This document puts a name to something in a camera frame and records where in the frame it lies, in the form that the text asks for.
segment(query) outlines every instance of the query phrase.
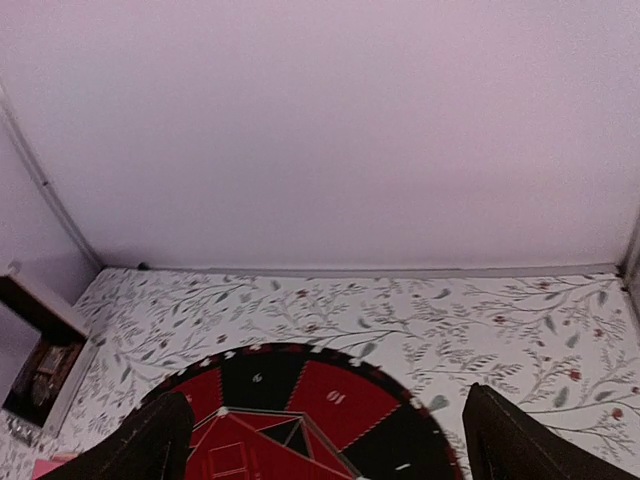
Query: floral pattern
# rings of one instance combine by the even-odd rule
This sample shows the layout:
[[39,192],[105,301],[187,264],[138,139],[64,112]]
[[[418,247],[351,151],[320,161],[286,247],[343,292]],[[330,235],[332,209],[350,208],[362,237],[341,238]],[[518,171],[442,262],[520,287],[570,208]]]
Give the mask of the floral pattern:
[[30,449],[0,422],[0,479],[30,478],[35,458],[93,446],[167,375],[267,342],[379,365],[433,412],[467,474],[461,413],[474,382],[640,474],[640,342],[611,274],[336,280],[107,269],[76,308],[93,322],[98,355],[57,439]]

